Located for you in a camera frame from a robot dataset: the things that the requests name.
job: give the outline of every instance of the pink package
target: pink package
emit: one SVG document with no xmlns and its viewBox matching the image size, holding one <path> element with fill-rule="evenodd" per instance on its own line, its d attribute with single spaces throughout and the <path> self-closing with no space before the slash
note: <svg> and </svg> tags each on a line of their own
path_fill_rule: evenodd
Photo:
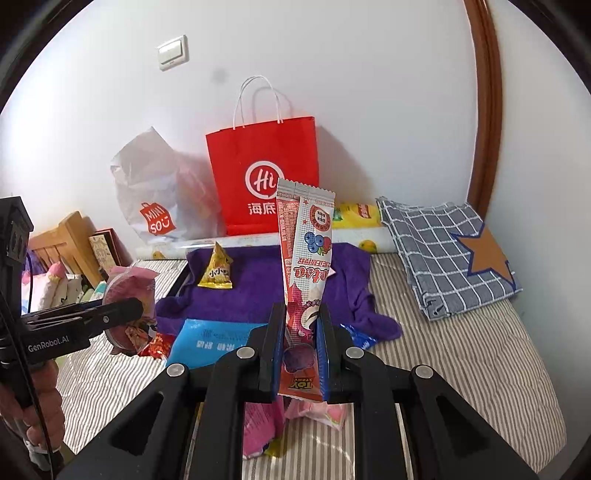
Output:
<svg viewBox="0 0 591 480">
<path fill-rule="evenodd" d="M 261 455 L 267 443 L 281 436 L 283 425 L 285 411 L 282 397 L 277 396 L 273 403 L 246 403 L 242 456 L 251 458 Z"/>
<path fill-rule="evenodd" d="M 292 420 L 300 417 L 308 417 L 309 419 L 319 421 L 324 425 L 340 430 L 343 428 L 343 423 L 345 423 L 347 409 L 342 404 L 328 405 L 326 402 L 313 403 L 294 398 L 285 411 L 285 418 Z"/>
<path fill-rule="evenodd" d="M 135 297 L 142 302 L 144 313 L 140 319 L 110 328 L 105 335 L 113 344 L 111 355 L 131 356 L 142 351 L 156 336 L 154 313 L 155 278 L 153 270 L 139 267 L 113 267 L 103 296 L 103 305 Z"/>
</svg>

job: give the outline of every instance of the light switch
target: light switch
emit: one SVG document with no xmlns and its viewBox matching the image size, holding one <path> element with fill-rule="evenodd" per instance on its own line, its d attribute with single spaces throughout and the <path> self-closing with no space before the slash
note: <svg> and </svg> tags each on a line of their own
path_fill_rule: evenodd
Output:
<svg viewBox="0 0 591 480">
<path fill-rule="evenodd" d="M 157 47 L 157 51 L 160 70 L 168 70 L 189 60 L 185 35 L 164 42 Z"/>
<path fill-rule="evenodd" d="M 158 49 L 158 61 L 161 64 L 179 58 L 183 54 L 183 45 L 180 40 L 175 40 Z"/>
</svg>

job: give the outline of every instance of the striped bed sheet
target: striped bed sheet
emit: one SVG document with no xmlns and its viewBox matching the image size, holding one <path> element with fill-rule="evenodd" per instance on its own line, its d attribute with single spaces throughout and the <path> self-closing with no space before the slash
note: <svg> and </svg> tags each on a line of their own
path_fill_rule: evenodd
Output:
<svg viewBox="0 0 591 480">
<path fill-rule="evenodd" d="M 175 280 L 187 265 L 186 260 L 136 260 L 133 263 L 134 267 L 149 268 L 158 272 L 154 291 L 156 301 L 168 295 Z"/>
<path fill-rule="evenodd" d="M 509 300 L 428 322 L 406 282 L 397 254 L 372 256 L 376 310 L 396 318 L 404 334 L 372 348 L 388 365 L 431 365 L 535 470 L 566 442 L 554 389 Z M 74 453 L 164 368 L 151 358 L 109 356 L 104 335 L 68 357 L 58 380 L 66 413 L 65 442 Z M 353 411 L 341 432 L 309 419 L 287 423 L 280 458 L 245 460 L 243 480 L 353 479 Z"/>
</svg>

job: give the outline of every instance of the white wall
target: white wall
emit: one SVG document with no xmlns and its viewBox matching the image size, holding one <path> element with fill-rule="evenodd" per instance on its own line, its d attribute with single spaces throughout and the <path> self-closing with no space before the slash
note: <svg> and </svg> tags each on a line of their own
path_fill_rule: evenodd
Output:
<svg viewBox="0 0 591 480">
<path fill-rule="evenodd" d="M 160 72 L 155 47 L 181 34 L 190 61 Z M 0 193 L 21 195 L 39 231 L 79 209 L 134 249 L 113 155 L 153 125 L 205 158 L 204 135 L 231 125 L 241 82 L 264 74 L 293 115 L 316 117 L 321 185 L 342 200 L 461 201 L 476 132 L 473 56 L 462 0 L 95 0 L 0 116 Z M 273 116 L 269 97 L 255 96 L 259 121 Z"/>
<path fill-rule="evenodd" d="M 524 285 L 515 307 L 567 424 L 567 446 L 541 476 L 558 479 L 591 434 L 591 95 L 525 15 L 489 2 L 505 115 L 488 221 Z"/>
</svg>

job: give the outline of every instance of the yellow package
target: yellow package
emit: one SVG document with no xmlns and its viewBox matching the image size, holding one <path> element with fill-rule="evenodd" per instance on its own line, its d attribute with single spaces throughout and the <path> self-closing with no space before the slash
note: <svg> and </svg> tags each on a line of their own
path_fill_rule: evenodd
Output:
<svg viewBox="0 0 591 480">
<path fill-rule="evenodd" d="M 333 213 L 333 228 L 373 228 L 382 226 L 377 205 L 341 203 Z"/>
<path fill-rule="evenodd" d="M 232 288 L 230 280 L 230 264 L 232 259 L 220 244 L 216 242 L 213 247 L 212 258 L 205 269 L 203 278 L 198 283 L 199 287 L 207 288 Z"/>
</svg>

